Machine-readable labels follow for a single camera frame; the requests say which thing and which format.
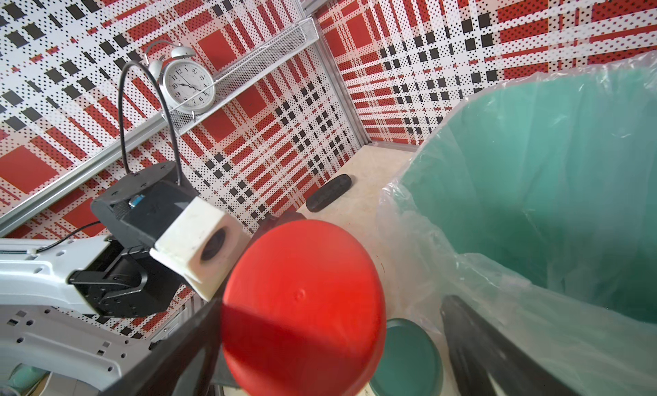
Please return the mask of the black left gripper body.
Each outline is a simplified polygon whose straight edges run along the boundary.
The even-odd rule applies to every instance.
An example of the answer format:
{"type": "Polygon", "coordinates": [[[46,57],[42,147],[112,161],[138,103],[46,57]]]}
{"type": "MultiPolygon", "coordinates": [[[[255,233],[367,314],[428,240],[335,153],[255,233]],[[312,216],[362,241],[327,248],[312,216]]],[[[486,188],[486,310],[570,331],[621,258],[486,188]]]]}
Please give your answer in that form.
{"type": "Polygon", "coordinates": [[[111,242],[71,284],[102,317],[148,317],[163,312],[182,278],[150,254],[156,241],[186,209],[197,192],[165,162],[131,173],[91,203],[91,211],[111,234],[111,242]]]}

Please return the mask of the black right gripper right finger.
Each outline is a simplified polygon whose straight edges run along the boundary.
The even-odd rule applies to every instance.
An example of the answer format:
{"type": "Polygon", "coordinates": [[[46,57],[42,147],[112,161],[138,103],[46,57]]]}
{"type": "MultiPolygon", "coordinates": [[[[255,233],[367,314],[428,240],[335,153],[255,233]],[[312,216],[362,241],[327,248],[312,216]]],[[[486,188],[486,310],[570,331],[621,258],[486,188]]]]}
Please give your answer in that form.
{"type": "Polygon", "coordinates": [[[444,334],[462,395],[575,395],[465,301],[448,295],[441,306],[444,334]]]}

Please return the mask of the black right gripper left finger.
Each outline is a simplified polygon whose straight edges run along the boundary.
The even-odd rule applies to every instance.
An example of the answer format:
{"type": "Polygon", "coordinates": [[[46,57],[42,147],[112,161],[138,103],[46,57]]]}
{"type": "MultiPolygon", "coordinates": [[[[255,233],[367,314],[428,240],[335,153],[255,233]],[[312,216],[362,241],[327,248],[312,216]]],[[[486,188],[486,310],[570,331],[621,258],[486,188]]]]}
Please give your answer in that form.
{"type": "Polygon", "coordinates": [[[206,395],[221,346],[222,300],[203,306],[102,395],[206,395]]]}

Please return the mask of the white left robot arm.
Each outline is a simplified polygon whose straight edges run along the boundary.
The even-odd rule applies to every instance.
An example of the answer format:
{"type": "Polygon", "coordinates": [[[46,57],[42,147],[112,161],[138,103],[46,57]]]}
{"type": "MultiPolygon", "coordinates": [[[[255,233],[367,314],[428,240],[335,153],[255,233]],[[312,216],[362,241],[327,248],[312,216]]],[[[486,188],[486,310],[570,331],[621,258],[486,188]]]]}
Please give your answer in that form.
{"type": "Polygon", "coordinates": [[[106,235],[2,240],[2,378],[17,365],[32,365],[105,390],[142,362],[149,342],[84,320],[144,319],[169,309],[183,279],[150,250],[194,196],[177,163],[158,163],[92,200],[106,235]]]}

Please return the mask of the red jar lid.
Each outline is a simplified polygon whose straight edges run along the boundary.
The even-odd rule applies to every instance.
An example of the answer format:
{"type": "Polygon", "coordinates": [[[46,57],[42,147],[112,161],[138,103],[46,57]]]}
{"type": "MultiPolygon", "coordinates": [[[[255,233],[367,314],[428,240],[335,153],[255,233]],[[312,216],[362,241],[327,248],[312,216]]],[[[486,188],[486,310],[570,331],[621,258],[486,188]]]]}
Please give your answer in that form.
{"type": "Polygon", "coordinates": [[[355,395],[383,354],[376,266],[349,232],[291,221],[250,246],[222,299],[230,372],[251,395],[355,395]]]}

